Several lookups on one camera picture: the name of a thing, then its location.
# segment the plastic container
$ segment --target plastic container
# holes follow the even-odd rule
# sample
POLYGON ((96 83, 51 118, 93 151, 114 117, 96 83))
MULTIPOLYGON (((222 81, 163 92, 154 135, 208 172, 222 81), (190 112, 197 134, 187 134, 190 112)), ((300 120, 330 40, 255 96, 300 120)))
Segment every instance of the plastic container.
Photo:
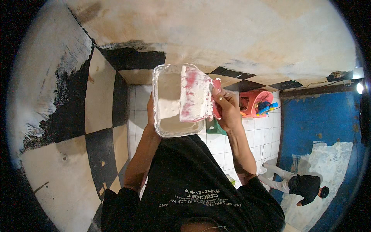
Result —
POLYGON ((159 96, 158 96, 158 77, 163 74, 170 74, 170 73, 178 73, 179 79, 180 73, 182 70, 182 66, 189 66, 189 67, 196 67, 195 65, 183 63, 183 64, 174 64, 174 65, 158 65, 153 69, 152 73, 152 85, 153 85, 153 112, 154 112, 154 119, 155 119, 155 131, 156 133, 163 137, 163 138, 173 138, 173 137, 180 137, 180 136, 186 136, 186 135, 192 135, 197 134, 202 130, 202 128, 205 127, 205 120, 201 120, 199 122, 194 122, 195 126, 192 127, 189 131, 166 131, 163 128, 161 128, 161 117, 160 117, 160 102, 159 102, 159 96))

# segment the person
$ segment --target person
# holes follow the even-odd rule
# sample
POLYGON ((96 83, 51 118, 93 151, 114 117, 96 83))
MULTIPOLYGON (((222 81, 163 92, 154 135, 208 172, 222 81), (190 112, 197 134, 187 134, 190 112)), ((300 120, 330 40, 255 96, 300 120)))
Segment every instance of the person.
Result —
POLYGON ((283 181, 272 181, 268 180, 267 178, 263 177, 262 175, 258 175, 258 178, 261 182, 265 183, 266 185, 280 190, 284 193, 288 194, 296 194, 304 197, 301 201, 299 201, 296 205, 297 206, 304 206, 319 196, 319 198, 324 199, 328 196, 330 192, 329 188, 321 186, 321 179, 318 176, 311 176, 311 175, 302 175, 294 174, 289 171, 285 171, 276 167, 274 165, 270 165, 267 163, 263 163, 263 167, 266 169, 270 169, 273 172, 277 173, 283 181))
POLYGON ((102 231, 282 231, 283 210, 256 176, 237 99, 223 89, 213 89, 212 95, 221 106, 219 124, 227 132, 242 186, 234 188, 198 135, 156 134, 151 94, 148 124, 125 171, 124 187, 118 194, 104 193, 102 231))

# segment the blue paint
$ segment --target blue paint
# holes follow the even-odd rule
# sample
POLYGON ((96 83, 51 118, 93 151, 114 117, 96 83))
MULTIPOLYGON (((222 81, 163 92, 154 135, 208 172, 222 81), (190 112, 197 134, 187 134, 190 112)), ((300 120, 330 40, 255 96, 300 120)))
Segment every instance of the blue paint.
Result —
MULTIPOLYGON (((359 103, 356 92, 321 94, 319 97, 287 100, 282 106, 283 136, 279 167, 291 171, 292 154, 304 156, 312 152, 313 141, 327 146, 340 142, 354 142, 345 179, 337 195, 322 217, 310 231, 328 231, 341 215, 350 200, 364 157, 364 145, 360 143, 359 103)), ((273 197, 281 203, 282 192, 273 189, 273 197)))

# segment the white tile wall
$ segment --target white tile wall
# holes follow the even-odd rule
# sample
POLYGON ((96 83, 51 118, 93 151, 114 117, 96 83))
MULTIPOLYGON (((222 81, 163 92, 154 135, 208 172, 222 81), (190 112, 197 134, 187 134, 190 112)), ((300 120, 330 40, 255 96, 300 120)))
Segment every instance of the white tile wall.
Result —
MULTIPOLYGON (((147 124, 147 102, 152 90, 150 85, 132 85, 130 86, 129 100, 129 155, 133 157, 136 147, 141 139, 143 129, 147 124)), ((274 92, 273 102, 279 102, 279 93, 274 92)), ((250 149, 256 161, 257 174, 266 172, 262 167, 264 162, 270 164, 277 163, 278 149, 280 145, 281 132, 281 111, 280 108, 269 113, 269 117, 255 118, 248 120, 244 118, 242 125, 245 129, 246 137, 249 142, 250 149)), ((229 140, 225 135, 206 134, 203 129, 199 134, 202 141, 206 143, 211 154, 219 164, 225 174, 229 174, 236 180, 236 188, 241 186, 237 174, 234 170, 232 150, 229 140)))

